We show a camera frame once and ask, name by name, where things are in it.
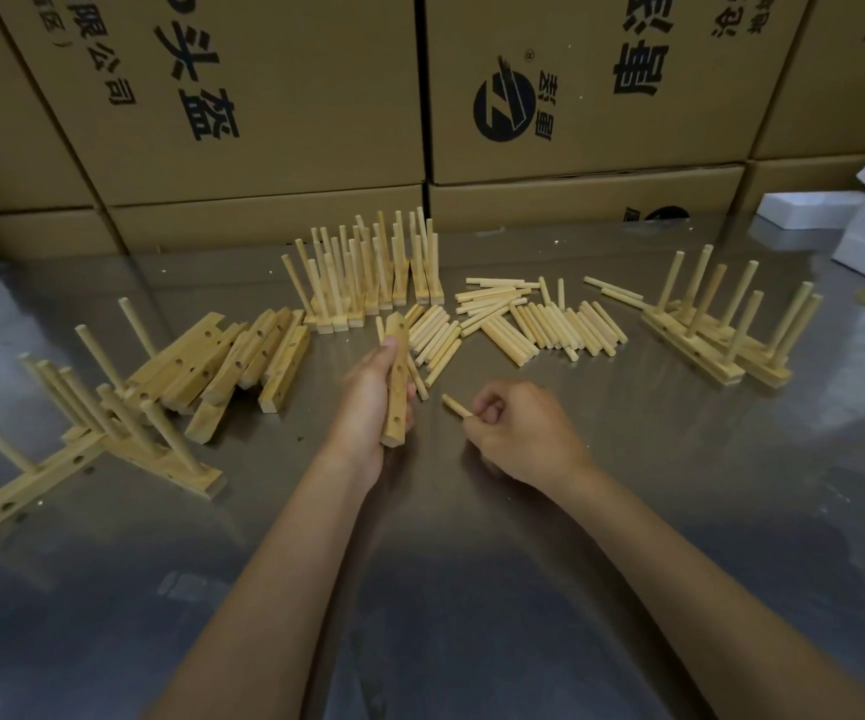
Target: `metal table surface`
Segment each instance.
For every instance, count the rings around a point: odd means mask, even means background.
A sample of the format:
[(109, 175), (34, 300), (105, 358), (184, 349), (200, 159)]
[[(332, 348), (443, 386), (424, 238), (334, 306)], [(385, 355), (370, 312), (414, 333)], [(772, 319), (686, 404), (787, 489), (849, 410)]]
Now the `metal table surface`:
[[(543, 352), (523, 369), (470, 338), (417, 408), (409, 444), (370, 493), (320, 636), (306, 717), (709, 717), (642, 605), (572, 520), (521, 484), (484, 474), (446, 391), (487, 378), (556, 392), (595, 459), (752, 593), (865, 680), (865, 278), (829, 261), (836, 233), (762, 220), (575, 225), (448, 237), (447, 294), (463, 277), (582, 276), (654, 300), (672, 252), (721, 233), (713, 262), (746, 260), (766, 291), (763, 337), (799, 281), (826, 300), (778, 392), (721, 389), (608, 304), (630, 342), (577, 363)], [(88, 324), (128, 372), (143, 351), (119, 311), (129, 296), (162, 346), (207, 310), (248, 320), (296, 307), (282, 247), (0, 267), (0, 425), (42, 458), (61, 415), (16, 361), (31, 351), (102, 374)], [(682, 276), (684, 287), (685, 275)], [(103, 456), (0, 525), (0, 718), (130, 718), (162, 689), (325, 433), (345, 371), (375, 329), (313, 336), (282, 418), (236, 399), (215, 445), (197, 448), (229, 486), (208, 503)], [(15, 476), (0, 456), (0, 485)]]

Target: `circular logo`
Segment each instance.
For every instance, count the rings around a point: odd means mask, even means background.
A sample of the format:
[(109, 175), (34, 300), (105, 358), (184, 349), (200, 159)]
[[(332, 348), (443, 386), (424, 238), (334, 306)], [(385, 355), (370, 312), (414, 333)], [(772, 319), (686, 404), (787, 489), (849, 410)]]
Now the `circular logo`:
[(473, 120), (479, 133), (490, 141), (512, 141), (530, 127), (536, 113), (533, 83), (498, 59), (498, 71), (479, 86), (473, 101)]

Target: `forearm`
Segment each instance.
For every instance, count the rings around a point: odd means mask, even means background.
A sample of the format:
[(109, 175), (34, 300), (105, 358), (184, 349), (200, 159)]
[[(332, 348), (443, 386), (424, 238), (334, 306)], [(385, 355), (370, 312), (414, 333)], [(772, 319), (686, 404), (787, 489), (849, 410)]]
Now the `forearm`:
[(366, 495), (320, 452), (151, 718), (299, 716), (322, 619)]
[(715, 714), (865, 718), (865, 687), (604, 473), (552, 495), (649, 610)]

